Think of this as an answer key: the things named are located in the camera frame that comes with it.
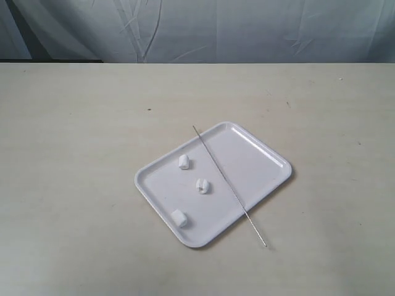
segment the metal rod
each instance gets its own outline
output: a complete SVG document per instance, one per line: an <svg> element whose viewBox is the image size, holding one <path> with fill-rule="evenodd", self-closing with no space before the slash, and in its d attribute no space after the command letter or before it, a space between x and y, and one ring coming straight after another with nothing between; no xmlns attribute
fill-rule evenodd
<svg viewBox="0 0 395 296"><path fill-rule="evenodd" d="M207 153L210 155L211 160L214 162L215 166L218 168L218 171L221 173L223 179L225 180L225 182L229 185L230 190L232 191L234 197L236 197L237 201L239 202L241 208L244 211L244 214L246 215L247 219L249 220L249 222L251 223L252 227L254 228L255 232L257 233L257 235L259 236L259 239L262 241L263 245L265 247L267 247L266 242L264 241L264 239L262 238L262 236L260 235L258 229L256 228L254 222L252 222L251 218L249 217L246 208L244 207L244 205L241 203L239 197L236 194L235 189L233 188L233 186L231 185L231 183L229 182L228 178L225 176L225 174L223 173L223 171L221 170L220 166L218 165L218 163L215 161L214 156L211 154L209 148L207 147L207 145L205 144L205 142L203 141L202 136L199 134L198 130L195 128L195 126L192 126L193 129L195 130L197 136L199 137L200 141L202 142L203 146L206 148Z"/></svg>

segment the white block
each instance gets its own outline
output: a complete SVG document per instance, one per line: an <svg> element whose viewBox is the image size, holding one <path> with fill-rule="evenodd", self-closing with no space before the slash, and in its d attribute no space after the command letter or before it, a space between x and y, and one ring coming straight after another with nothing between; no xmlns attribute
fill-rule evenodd
<svg viewBox="0 0 395 296"><path fill-rule="evenodd" d="M206 179L197 179L196 181L196 190L200 194L206 194L209 190L210 184Z"/></svg>
<svg viewBox="0 0 395 296"><path fill-rule="evenodd" d="M186 225L186 222L188 222L187 217L183 212L181 212L179 209L176 209L172 213L172 219L174 223L177 225L177 227L184 227Z"/></svg>
<svg viewBox="0 0 395 296"><path fill-rule="evenodd" d="M186 154L183 154L178 159L178 167L182 170L187 170L189 168L189 158Z"/></svg>

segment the plastic tray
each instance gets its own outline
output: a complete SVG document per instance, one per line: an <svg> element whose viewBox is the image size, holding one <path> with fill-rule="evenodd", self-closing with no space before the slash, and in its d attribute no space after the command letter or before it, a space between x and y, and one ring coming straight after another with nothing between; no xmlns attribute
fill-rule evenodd
<svg viewBox="0 0 395 296"><path fill-rule="evenodd" d="M246 210L291 176L291 165L283 157L237 124L219 123L201 136ZM182 154L190 159L189 170L178 167ZM198 178L210 182L207 194L196 190ZM140 169L135 184L188 247L206 245L244 214L198 137ZM176 209L188 217L183 228L178 228L170 217Z"/></svg>

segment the gray backdrop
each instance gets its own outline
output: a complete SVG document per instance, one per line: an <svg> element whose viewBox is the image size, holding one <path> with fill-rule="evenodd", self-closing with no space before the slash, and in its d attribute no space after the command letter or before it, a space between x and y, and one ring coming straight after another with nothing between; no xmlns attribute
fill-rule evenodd
<svg viewBox="0 0 395 296"><path fill-rule="evenodd" d="M0 0L0 59L30 58ZM395 0L14 0L53 59L394 62Z"/></svg>

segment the beige table surface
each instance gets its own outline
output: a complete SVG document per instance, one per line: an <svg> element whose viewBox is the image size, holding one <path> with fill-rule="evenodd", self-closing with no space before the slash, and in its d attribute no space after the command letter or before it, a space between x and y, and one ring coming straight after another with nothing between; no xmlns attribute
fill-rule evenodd
<svg viewBox="0 0 395 296"><path fill-rule="evenodd" d="M293 178L209 246L136 171L229 120ZM0 65L0 295L395 295L395 65Z"/></svg>

